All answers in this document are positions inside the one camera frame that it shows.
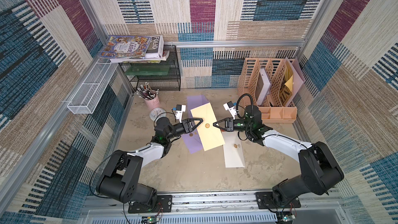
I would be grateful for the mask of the Folio book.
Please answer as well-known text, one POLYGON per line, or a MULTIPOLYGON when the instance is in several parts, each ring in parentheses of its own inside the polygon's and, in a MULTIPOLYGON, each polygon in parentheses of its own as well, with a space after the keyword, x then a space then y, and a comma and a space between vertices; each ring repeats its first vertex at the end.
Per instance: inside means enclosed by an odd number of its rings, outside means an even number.
POLYGON ((117 58, 109 59, 110 63, 160 63, 166 61, 170 55, 170 51, 164 49, 163 36, 152 36, 151 43, 143 58, 117 58))

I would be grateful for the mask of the white box in organizer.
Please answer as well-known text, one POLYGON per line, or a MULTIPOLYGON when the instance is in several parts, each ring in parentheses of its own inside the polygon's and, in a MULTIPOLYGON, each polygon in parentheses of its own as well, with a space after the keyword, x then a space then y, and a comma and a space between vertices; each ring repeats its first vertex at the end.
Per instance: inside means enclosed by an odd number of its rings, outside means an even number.
POLYGON ((264 67, 260 68, 259 76, 257 80, 257 85, 255 89, 255 98, 258 106, 262 106, 264 100, 269 94, 271 88, 271 81, 267 75, 266 69, 264 67))

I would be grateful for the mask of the pens in cup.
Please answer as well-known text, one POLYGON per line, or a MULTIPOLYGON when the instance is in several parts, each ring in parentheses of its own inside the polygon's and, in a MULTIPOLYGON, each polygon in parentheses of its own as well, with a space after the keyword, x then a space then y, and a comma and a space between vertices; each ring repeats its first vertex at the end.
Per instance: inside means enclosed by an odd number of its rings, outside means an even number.
POLYGON ((159 91, 152 89, 149 83, 145 82, 143 85, 137 87, 136 94, 144 100, 154 100, 158 96, 159 91))

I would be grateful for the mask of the lilac envelope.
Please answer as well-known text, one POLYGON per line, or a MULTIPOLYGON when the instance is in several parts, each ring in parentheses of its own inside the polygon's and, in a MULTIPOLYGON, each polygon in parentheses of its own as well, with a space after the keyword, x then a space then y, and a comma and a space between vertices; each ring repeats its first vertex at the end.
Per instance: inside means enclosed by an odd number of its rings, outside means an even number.
POLYGON ((188 112, 191 113, 191 110, 202 105, 209 103, 209 100, 204 95, 191 95, 187 96, 187 108, 188 112))
POLYGON ((181 136, 190 154, 203 150, 203 145, 197 130, 181 136))

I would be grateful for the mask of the pink folder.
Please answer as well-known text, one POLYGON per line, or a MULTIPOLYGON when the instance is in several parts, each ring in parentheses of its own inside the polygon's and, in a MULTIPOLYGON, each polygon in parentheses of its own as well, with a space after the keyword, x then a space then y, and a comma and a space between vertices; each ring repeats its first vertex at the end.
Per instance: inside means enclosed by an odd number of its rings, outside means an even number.
POLYGON ((301 87, 304 85, 305 78, 297 59, 285 58, 285 61, 286 68, 292 72, 292 79, 289 79, 292 81, 292 89, 290 90, 291 93, 288 96, 287 100, 284 102, 284 106, 288 106, 292 102, 293 98, 297 95, 301 87))

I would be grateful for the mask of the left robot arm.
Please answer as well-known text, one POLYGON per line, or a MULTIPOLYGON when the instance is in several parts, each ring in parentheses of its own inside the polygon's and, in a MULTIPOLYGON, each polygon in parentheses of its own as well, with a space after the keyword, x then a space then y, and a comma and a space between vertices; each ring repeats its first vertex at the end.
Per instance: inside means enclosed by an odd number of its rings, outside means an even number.
POLYGON ((121 203, 134 202, 154 208, 157 204, 157 190, 138 182, 141 169, 165 157, 175 140, 183 134, 192 133, 202 123, 202 118, 187 118, 176 124, 171 124, 166 117, 159 118, 150 143, 134 151, 117 150, 106 159, 107 164, 95 191, 121 203))

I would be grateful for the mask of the colourful picture book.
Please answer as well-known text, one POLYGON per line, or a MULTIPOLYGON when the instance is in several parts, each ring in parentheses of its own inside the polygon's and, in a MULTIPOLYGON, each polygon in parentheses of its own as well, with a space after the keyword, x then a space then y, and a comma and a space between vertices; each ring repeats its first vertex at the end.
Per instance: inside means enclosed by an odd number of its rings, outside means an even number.
POLYGON ((152 41, 150 36, 111 35, 99 52, 105 59, 143 58, 152 41))

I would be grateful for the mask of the green folder on shelf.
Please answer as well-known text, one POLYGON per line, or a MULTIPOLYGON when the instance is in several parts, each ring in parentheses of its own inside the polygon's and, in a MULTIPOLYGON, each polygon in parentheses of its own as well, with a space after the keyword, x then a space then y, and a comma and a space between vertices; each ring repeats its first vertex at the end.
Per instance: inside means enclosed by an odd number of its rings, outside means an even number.
POLYGON ((167 65, 134 65, 129 67, 125 74, 127 76, 161 76, 169 73, 167 65))

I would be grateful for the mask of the brown wanted poster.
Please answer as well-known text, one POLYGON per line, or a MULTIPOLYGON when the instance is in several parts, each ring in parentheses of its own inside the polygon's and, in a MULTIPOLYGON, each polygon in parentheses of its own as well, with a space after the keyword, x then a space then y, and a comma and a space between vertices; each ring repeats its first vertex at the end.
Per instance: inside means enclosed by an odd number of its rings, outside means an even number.
POLYGON ((290 104, 293 93, 290 93, 289 90, 287 88, 284 88, 284 86, 283 86, 283 79, 284 79, 285 75, 287 75, 287 76, 293 75, 293 71, 289 64, 286 64, 285 73, 282 78, 281 88, 279 90, 279 99, 280 99, 282 105, 288 106, 290 104))

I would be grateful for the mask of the pink pen cup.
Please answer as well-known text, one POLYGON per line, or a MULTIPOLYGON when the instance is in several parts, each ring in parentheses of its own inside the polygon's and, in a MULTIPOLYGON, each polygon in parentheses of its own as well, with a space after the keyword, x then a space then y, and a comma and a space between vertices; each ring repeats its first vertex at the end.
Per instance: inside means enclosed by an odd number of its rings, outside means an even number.
POLYGON ((155 108, 161 107, 161 103, 160 103, 158 95, 156 95, 154 99, 150 99, 150 100, 145 99, 144 101, 150 111, 152 111, 155 108))

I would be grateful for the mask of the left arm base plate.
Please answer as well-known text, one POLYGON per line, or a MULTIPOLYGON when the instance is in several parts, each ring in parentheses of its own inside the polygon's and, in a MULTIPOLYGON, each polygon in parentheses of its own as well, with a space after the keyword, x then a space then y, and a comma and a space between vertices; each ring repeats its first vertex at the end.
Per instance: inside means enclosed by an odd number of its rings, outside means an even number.
POLYGON ((173 196, 172 195, 157 195, 148 203, 145 202, 129 202, 127 212, 129 214, 146 214, 151 213, 170 213, 172 210, 173 196))

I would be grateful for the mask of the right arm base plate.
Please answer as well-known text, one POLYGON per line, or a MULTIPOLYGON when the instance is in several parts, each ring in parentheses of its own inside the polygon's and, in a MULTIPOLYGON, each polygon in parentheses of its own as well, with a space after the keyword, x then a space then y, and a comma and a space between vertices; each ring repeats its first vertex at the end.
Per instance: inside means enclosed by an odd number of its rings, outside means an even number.
POLYGON ((256 202, 259 209, 289 209, 301 208, 301 203, 298 198, 286 199, 272 191, 259 191, 255 193, 256 202))

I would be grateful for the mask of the white round clock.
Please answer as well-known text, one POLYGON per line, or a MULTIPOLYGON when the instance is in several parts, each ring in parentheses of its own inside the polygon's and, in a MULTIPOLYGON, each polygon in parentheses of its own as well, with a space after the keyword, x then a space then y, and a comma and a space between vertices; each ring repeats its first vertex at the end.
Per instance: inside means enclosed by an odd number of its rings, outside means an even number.
POLYGON ((152 109, 149 114, 150 119, 154 122, 156 122, 156 120, 158 118, 166 117, 166 116, 167 116, 167 113, 166 113, 165 109, 163 109, 161 107, 156 107, 156 108, 152 109))

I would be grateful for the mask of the yellow paper sheet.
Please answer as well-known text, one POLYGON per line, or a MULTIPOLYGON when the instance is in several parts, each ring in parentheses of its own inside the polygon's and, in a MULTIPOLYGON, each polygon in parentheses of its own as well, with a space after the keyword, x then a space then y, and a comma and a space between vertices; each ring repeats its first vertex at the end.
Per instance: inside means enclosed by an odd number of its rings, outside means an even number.
POLYGON ((285 75, 284 76, 283 86, 284 86, 284 88, 287 88, 290 93, 293 92, 293 75, 291 75, 291 76, 285 75))

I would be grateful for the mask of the cream envelope with seal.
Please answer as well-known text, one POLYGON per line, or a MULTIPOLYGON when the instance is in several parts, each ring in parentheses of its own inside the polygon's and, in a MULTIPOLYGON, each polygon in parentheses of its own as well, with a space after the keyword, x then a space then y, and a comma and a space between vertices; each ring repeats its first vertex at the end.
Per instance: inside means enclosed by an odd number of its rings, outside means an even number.
POLYGON ((203 122, 197 127, 204 151, 223 146, 225 144, 221 130, 213 126, 217 121, 211 103, 204 104, 191 110, 194 118, 201 118, 203 122))

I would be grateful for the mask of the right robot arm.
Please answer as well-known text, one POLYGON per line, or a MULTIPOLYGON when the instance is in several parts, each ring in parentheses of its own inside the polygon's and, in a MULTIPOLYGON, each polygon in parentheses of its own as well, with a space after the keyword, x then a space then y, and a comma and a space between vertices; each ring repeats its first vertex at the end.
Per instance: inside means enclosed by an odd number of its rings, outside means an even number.
POLYGON ((298 204, 303 194, 326 194, 329 189, 344 179, 344 173, 329 147, 323 142, 309 143, 280 134, 262 122, 256 106, 248 106, 239 117, 235 107, 227 107, 231 117, 213 123, 226 132, 244 132, 253 143, 265 146, 291 157, 300 165, 300 175, 285 179, 258 196, 258 201, 270 208, 282 208, 298 204))

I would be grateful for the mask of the white envelope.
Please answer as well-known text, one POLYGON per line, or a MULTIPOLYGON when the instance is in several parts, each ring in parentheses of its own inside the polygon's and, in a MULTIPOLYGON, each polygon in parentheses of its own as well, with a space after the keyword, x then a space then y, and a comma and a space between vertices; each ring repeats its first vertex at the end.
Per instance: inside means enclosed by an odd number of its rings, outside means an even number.
POLYGON ((224 162, 226 168, 244 168, 245 159, 241 140, 235 132, 222 132, 224 162))

